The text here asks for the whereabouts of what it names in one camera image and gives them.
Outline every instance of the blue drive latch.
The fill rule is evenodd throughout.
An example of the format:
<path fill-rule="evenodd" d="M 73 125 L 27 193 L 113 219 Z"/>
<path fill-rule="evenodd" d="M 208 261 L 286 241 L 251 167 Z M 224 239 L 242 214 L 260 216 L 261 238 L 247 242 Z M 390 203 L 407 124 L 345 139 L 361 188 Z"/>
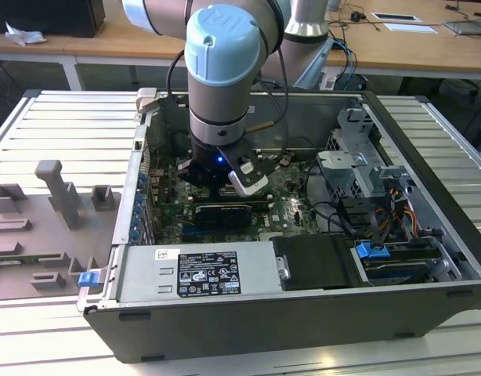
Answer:
<path fill-rule="evenodd" d="M 99 287 L 99 271 L 83 272 L 78 278 L 79 287 Z"/>
<path fill-rule="evenodd" d="M 356 246 L 356 251 L 361 259 L 379 259 L 390 257 L 389 249 L 384 245 L 383 248 L 373 248 L 370 241 L 363 241 Z"/>

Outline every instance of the white desk leg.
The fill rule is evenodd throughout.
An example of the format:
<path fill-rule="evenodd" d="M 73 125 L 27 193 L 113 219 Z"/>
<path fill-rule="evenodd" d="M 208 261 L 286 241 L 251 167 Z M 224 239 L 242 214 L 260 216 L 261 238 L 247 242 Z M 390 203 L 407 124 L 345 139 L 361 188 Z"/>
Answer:
<path fill-rule="evenodd" d="M 61 65 L 63 65 L 63 70 L 65 71 L 65 75 L 67 76 L 70 90 L 83 90 L 81 79 L 78 77 L 77 62 L 75 61 L 75 58 L 73 56 L 65 57 L 66 59 L 61 62 Z"/>

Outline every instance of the motherboard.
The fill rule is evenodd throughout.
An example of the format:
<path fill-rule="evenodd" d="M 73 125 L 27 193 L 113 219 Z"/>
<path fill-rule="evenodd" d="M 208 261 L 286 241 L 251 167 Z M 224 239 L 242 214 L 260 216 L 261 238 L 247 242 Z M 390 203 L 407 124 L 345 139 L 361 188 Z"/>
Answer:
<path fill-rule="evenodd" d="M 240 198 L 233 186 L 219 194 L 177 176 L 176 158 L 162 158 L 151 172 L 157 244 L 269 240 L 276 236 L 319 233 L 315 213 L 303 192 L 308 164 L 280 167 L 261 192 Z"/>

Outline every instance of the power supply label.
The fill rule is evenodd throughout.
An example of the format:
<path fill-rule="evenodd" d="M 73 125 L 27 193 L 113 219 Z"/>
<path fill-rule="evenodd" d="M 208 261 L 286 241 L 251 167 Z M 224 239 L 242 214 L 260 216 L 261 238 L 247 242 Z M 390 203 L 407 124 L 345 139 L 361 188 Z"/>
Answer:
<path fill-rule="evenodd" d="M 240 293 L 236 252 L 178 255 L 178 296 L 181 298 Z"/>

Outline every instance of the aluminum profile table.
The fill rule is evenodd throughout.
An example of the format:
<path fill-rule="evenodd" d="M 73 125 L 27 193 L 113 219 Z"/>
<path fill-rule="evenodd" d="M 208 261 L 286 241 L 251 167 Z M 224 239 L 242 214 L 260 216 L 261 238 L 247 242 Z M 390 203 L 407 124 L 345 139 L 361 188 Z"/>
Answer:
<path fill-rule="evenodd" d="M 79 190 L 90 191 L 99 181 L 121 190 L 137 124 L 134 99 L 134 92 L 42 92 L 22 99 L 0 131 L 0 164 L 7 164 L 0 165 L 0 182 L 17 179 L 28 194 L 44 193 L 28 163 L 54 157 L 64 161 L 64 173 Z M 469 215 L 476 214 L 472 193 L 481 193 L 481 175 L 473 165 L 478 154 L 431 105 L 407 97 L 380 99 Z M 454 166 L 475 171 L 462 172 L 469 174 L 465 181 L 446 178 Z M 476 218 L 481 227 L 481 217 Z M 481 311 L 461 313 L 423 338 L 127 365 L 77 312 L 76 299 L 0 302 L 0 375 L 481 374 Z M 197 338 L 197 345 L 207 344 Z"/>
<path fill-rule="evenodd" d="M 380 97 L 430 168 L 481 233 L 481 156 L 430 103 Z M 401 160 L 381 141 L 395 165 Z"/>

